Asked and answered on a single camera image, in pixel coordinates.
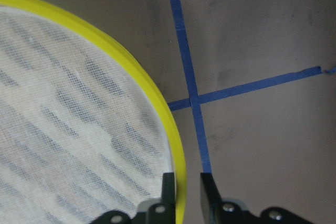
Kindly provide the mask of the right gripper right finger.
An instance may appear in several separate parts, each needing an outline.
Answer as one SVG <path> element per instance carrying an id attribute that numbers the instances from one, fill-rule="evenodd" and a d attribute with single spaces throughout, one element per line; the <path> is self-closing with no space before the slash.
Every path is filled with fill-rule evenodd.
<path id="1" fill-rule="evenodd" d="M 222 199 L 211 173 L 200 174 L 200 187 L 203 218 L 215 219 L 216 208 Z"/>

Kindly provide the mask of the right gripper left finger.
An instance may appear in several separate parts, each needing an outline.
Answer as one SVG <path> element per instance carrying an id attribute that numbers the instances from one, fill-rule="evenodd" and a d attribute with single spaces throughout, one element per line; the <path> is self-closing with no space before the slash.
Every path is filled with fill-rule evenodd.
<path id="1" fill-rule="evenodd" d="M 163 174 L 161 202 L 175 207 L 175 174 L 173 172 Z"/>

